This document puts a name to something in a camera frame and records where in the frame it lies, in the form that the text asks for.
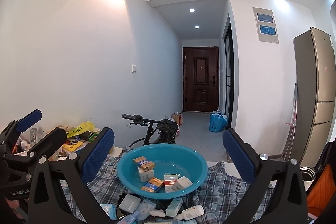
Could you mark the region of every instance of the gray tile floor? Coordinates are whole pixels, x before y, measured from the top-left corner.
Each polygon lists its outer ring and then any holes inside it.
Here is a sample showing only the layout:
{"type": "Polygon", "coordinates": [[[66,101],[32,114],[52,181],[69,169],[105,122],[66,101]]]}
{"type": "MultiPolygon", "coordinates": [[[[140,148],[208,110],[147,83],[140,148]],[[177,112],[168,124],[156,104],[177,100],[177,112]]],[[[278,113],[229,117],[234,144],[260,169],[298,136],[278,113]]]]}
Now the gray tile floor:
{"type": "Polygon", "coordinates": [[[183,123],[175,142],[199,152],[206,161],[227,161],[223,131],[209,131],[209,122],[210,113],[183,112],[183,123]]]}

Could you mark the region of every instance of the plastic basin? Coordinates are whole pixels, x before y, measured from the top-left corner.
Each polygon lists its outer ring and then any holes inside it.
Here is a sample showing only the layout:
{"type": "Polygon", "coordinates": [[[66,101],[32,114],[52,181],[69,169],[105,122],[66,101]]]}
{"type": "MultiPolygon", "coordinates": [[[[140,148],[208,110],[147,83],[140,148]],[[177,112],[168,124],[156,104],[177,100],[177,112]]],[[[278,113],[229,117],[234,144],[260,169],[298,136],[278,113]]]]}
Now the plastic basin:
{"type": "Polygon", "coordinates": [[[205,159],[196,151],[176,144],[150,144],[135,148],[125,154],[117,165],[118,177],[122,184],[140,196],[153,199],[178,198],[197,189],[205,180],[208,166],[205,159]],[[133,159],[140,156],[155,162],[154,176],[163,180],[164,174],[181,174],[193,184],[183,190],[165,193],[165,187],[157,193],[151,193],[140,188],[147,182],[141,182],[137,164],[133,159]]]}

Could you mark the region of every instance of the silver bolt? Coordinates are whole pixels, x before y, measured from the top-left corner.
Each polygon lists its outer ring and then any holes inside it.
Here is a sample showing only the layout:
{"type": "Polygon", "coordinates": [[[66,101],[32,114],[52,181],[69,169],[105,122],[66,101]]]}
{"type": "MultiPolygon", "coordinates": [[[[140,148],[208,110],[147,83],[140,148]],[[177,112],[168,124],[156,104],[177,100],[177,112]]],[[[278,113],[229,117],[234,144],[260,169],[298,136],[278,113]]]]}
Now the silver bolt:
{"type": "Polygon", "coordinates": [[[71,153],[68,158],[74,160],[75,158],[77,158],[77,153],[71,153]]]}
{"type": "Polygon", "coordinates": [[[41,164],[45,163],[45,161],[46,161],[46,159],[43,158],[43,157],[39,159],[39,163],[41,163],[41,164]]]}
{"type": "Polygon", "coordinates": [[[260,154],[259,158],[261,158],[262,160],[268,160],[268,156],[264,153],[260,154]]]}
{"type": "Polygon", "coordinates": [[[294,158],[291,158],[291,163],[294,164],[294,165],[297,165],[297,160],[294,159],[294,158]]]}

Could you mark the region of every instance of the orange cushion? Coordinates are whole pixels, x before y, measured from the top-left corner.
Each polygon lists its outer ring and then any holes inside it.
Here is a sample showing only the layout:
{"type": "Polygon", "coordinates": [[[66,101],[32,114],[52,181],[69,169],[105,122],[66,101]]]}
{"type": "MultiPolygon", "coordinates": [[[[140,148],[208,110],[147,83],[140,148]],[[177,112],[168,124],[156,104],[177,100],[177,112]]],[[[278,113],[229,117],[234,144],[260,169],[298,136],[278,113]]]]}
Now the orange cushion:
{"type": "Polygon", "coordinates": [[[308,212],[318,217],[329,203],[335,191],[336,186],[333,171],[330,164],[327,164],[307,197],[308,212]]]}

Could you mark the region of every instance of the plaid shirt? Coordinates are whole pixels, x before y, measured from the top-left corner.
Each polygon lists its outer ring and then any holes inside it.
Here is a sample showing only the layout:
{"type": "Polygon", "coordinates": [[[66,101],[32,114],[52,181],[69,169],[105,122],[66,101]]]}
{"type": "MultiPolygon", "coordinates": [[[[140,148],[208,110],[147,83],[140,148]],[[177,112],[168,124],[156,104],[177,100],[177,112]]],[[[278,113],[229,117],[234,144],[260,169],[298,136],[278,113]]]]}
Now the plaid shirt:
{"type": "MultiPolygon", "coordinates": [[[[87,184],[98,203],[117,205],[119,196],[122,193],[132,193],[120,182],[117,176],[117,163],[130,150],[130,147],[125,147],[119,157],[108,156],[95,179],[87,184]]],[[[71,196],[66,181],[61,181],[61,185],[73,215],[84,220],[75,200],[71,196]]],[[[194,192],[182,198],[187,207],[197,204],[203,206],[205,213],[196,218],[197,223],[221,224],[234,210],[249,186],[241,178],[228,175],[225,172],[225,162],[219,161],[215,166],[209,168],[208,176],[204,183],[194,192]]],[[[263,215],[272,193],[273,188],[270,185],[252,221],[259,219],[263,215]]]]}

